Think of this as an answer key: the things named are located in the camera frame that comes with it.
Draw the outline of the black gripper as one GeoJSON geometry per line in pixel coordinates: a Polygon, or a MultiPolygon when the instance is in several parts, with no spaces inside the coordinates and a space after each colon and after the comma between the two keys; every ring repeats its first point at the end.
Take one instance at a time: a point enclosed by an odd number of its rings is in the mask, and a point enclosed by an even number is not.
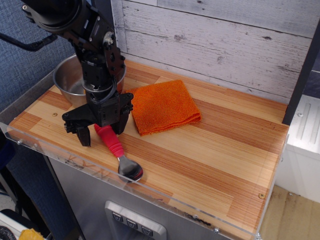
{"type": "Polygon", "coordinates": [[[91,136],[88,126],[97,124],[100,127],[111,126],[115,134],[124,132],[129,114],[133,110],[132,93],[114,95],[102,102],[94,102],[92,99],[69,112],[62,115],[65,121],[64,128],[67,133],[77,135],[83,147],[91,146],[91,136]]]}

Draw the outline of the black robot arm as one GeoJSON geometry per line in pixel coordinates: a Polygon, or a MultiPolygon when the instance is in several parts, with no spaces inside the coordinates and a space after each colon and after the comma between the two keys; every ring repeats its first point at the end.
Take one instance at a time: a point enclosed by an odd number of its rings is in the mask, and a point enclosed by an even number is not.
{"type": "Polygon", "coordinates": [[[62,115],[67,133],[89,147],[89,126],[111,126],[116,134],[126,127],[133,109],[132,93],[122,93],[125,57],[114,29],[98,9],[85,0],[25,0],[25,12],[40,28],[68,40],[82,68],[86,104],[62,115]]]}

